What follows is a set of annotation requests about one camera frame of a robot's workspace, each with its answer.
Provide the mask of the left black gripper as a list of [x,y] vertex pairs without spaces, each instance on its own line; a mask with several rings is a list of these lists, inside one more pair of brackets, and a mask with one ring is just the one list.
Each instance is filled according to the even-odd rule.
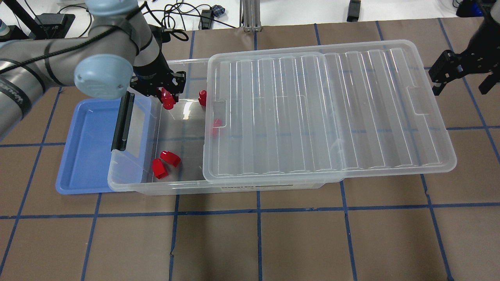
[[133,71],[134,76],[130,80],[132,89],[145,96],[158,97],[162,104],[165,89],[171,93],[174,103],[178,103],[178,96],[184,92],[186,85],[186,72],[172,71],[161,52],[151,62],[142,66],[133,66]]

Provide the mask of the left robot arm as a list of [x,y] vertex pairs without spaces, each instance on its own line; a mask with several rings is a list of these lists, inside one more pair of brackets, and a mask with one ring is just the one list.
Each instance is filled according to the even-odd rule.
[[87,37],[1,43],[1,139],[53,87],[77,87],[93,98],[115,100],[128,89],[179,100],[186,72],[172,71],[161,50],[159,27],[149,25],[135,0],[87,0],[93,16]]

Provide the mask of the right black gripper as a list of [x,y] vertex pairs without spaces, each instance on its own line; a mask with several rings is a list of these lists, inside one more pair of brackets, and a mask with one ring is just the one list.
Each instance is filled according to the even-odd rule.
[[445,50],[429,70],[432,92],[439,96],[448,83],[470,74],[487,73],[478,90],[486,95],[500,81],[498,23],[483,23],[461,53]]

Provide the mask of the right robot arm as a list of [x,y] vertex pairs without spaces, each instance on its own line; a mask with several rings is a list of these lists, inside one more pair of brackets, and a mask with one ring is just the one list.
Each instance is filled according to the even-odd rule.
[[499,1],[485,4],[482,0],[463,0],[460,6],[471,6],[474,2],[484,19],[464,51],[455,53],[444,50],[430,68],[429,75],[434,83],[432,92],[435,96],[440,95],[448,83],[470,74],[488,74],[479,85],[481,94],[487,94],[499,83]]

